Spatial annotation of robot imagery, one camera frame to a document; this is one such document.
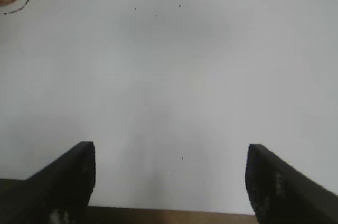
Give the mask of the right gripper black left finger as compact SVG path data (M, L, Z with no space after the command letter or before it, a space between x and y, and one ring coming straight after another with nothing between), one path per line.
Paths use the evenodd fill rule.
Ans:
M95 147L82 141L26 180L1 179L1 223L87 223Z

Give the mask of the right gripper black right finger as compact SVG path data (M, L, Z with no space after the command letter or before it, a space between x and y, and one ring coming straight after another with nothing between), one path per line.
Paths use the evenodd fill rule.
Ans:
M337 223L337 195L261 144L250 144L245 186L259 223Z

